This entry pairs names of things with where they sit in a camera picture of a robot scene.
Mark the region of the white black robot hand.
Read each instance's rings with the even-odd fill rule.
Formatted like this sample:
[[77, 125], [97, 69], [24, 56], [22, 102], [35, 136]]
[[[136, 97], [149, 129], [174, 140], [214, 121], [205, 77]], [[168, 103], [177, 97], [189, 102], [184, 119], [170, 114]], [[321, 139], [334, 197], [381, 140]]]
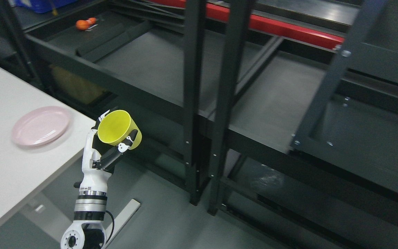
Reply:
[[109, 109], [96, 120], [95, 125], [87, 134], [82, 157], [83, 180], [78, 189], [80, 191], [101, 191], [107, 193], [107, 182], [114, 172], [114, 162], [133, 144], [133, 140], [127, 137], [117, 146], [105, 144], [97, 135], [98, 125], [104, 116], [117, 109]]

